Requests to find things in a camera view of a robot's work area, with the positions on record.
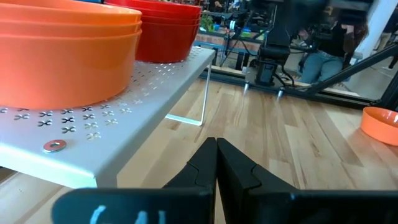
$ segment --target black metal frame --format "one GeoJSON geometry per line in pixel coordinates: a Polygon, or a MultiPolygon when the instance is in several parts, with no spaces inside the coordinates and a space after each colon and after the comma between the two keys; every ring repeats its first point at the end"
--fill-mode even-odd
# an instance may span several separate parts
{"type": "Polygon", "coordinates": [[[239,52],[236,59],[235,70],[242,70],[243,57],[244,54],[242,52],[239,52]]]}
{"type": "MultiPolygon", "coordinates": [[[[257,85],[255,83],[250,83],[249,86],[250,88],[265,91],[268,93],[278,94],[278,92],[283,91],[285,95],[354,108],[358,110],[361,110],[366,106],[378,106],[389,110],[396,110],[398,107],[398,72],[396,73],[395,77],[390,82],[383,96],[379,100],[372,100],[358,96],[344,95],[325,91],[326,88],[342,82],[345,79],[355,75],[356,73],[395,54],[398,54],[398,44],[391,45],[385,48],[383,51],[379,52],[378,54],[372,55],[357,63],[356,65],[352,65],[344,69],[334,77],[331,77],[324,82],[309,86],[305,90],[297,90],[295,88],[292,88],[291,86],[287,88],[282,88],[283,85],[281,83],[276,83],[274,86],[263,86],[257,85]]],[[[207,73],[201,74],[201,78],[206,78],[206,76],[207,73]]],[[[244,76],[233,75],[228,72],[216,70],[212,70],[211,79],[218,82],[240,86],[244,86],[248,83],[245,80],[244,76]]]]}

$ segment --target orange bowl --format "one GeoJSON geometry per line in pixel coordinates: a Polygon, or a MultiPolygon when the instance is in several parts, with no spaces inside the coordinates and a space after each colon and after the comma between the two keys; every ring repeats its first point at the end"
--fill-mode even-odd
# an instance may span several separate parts
{"type": "Polygon", "coordinates": [[[139,31],[141,24],[141,21],[135,24],[87,25],[0,20],[0,35],[9,34],[42,37],[111,37],[134,34],[139,31]]]}
{"type": "Polygon", "coordinates": [[[0,19],[79,24],[131,24],[141,12],[71,0],[0,0],[0,19]]]}
{"type": "Polygon", "coordinates": [[[141,32],[98,38],[0,35],[0,105],[51,110],[117,95],[129,83],[141,32]]]}
{"type": "Polygon", "coordinates": [[[361,129],[372,138],[398,146],[398,113],[377,107],[363,109],[361,129]]]}

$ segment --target person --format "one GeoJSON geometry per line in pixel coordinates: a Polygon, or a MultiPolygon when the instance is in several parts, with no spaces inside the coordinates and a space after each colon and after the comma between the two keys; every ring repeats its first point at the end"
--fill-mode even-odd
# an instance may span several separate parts
{"type": "MultiPolygon", "coordinates": [[[[301,30],[298,34],[304,39],[309,38],[305,30],[301,30]]],[[[317,52],[308,54],[299,81],[311,84],[324,81],[339,73],[344,66],[345,55],[352,55],[367,34],[366,21],[355,26],[335,21],[331,28],[332,38],[320,40],[317,52]]]]}
{"type": "Polygon", "coordinates": [[[398,62],[398,54],[394,55],[394,57],[392,58],[392,61],[390,63],[390,65],[388,67],[381,67],[385,70],[391,71],[392,69],[394,69],[394,65],[398,62]]]}
{"type": "Polygon", "coordinates": [[[223,12],[223,11],[224,11],[223,5],[220,4],[219,1],[215,1],[214,2],[214,10],[213,10],[213,12],[223,12]]]}
{"type": "Polygon", "coordinates": [[[390,19],[388,20],[383,30],[383,33],[380,36],[380,43],[379,47],[377,48],[377,52],[380,52],[386,47],[388,41],[391,38],[392,33],[396,31],[397,25],[398,25],[398,7],[396,7],[394,12],[392,13],[390,19]]]}

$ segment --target perforated shelf surface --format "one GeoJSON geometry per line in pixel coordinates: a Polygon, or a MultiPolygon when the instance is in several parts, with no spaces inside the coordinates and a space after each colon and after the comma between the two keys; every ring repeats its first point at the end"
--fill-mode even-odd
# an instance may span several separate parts
{"type": "Polygon", "coordinates": [[[69,187],[116,176],[214,57],[192,48],[179,63],[136,62],[118,96],[82,108],[34,111],[0,106],[0,166],[69,187]],[[52,140],[64,149],[47,153],[52,140]]]}

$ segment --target cable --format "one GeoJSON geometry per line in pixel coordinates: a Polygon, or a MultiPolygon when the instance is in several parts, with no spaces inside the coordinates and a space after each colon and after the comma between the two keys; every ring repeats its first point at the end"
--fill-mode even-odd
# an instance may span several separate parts
{"type": "Polygon", "coordinates": [[[266,32],[266,30],[260,31],[260,33],[256,34],[254,37],[252,37],[252,39],[256,40],[259,36],[261,36],[261,35],[264,34],[265,32],[266,32]]]}
{"type": "Polygon", "coordinates": [[[283,73],[284,75],[286,75],[286,76],[292,81],[292,87],[295,87],[295,85],[294,85],[294,78],[293,78],[289,73],[287,73],[287,72],[285,71],[285,65],[282,65],[281,67],[282,67],[282,73],[283,73]]]}
{"type": "Polygon", "coordinates": [[[226,61],[226,59],[228,58],[228,56],[230,55],[230,53],[234,50],[236,44],[238,43],[238,41],[235,42],[235,44],[232,46],[231,50],[226,54],[224,60],[221,62],[220,67],[222,67],[226,61]]]}
{"type": "Polygon", "coordinates": [[[227,50],[219,50],[217,53],[227,52],[227,50]]]}
{"type": "Polygon", "coordinates": [[[254,54],[250,53],[248,47],[246,46],[246,44],[244,43],[244,41],[243,41],[241,38],[239,38],[239,40],[242,42],[243,47],[246,49],[246,51],[248,52],[248,54],[249,54],[250,56],[257,56],[257,55],[254,55],[254,54]]]}
{"type": "MultiPolygon", "coordinates": [[[[246,27],[246,25],[248,24],[249,20],[251,19],[251,17],[253,16],[253,11],[250,12],[250,15],[248,17],[248,19],[245,21],[245,23],[243,24],[243,28],[246,27]]],[[[220,67],[222,67],[226,61],[226,59],[228,58],[228,56],[230,55],[230,53],[233,51],[233,49],[235,48],[236,44],[238,43],[238,41],[240,40],[240,33],[235,33],[235,35],[238,36],[238,38],[236,39],[235,44],[232,46],[231,50],[226,54],[226,57],[224,58],[224,60],[222,61],[222,63],[220,64],[220,67]]]]}
{"type": "Polygon", "coordinates": [[[278,79],[281,84],[286,88],[286,83],[282,80],[282,78],[280,76],[278,76],[277,74],[272,74],[273,77],[275,77],[276,79],[278,79]]]}

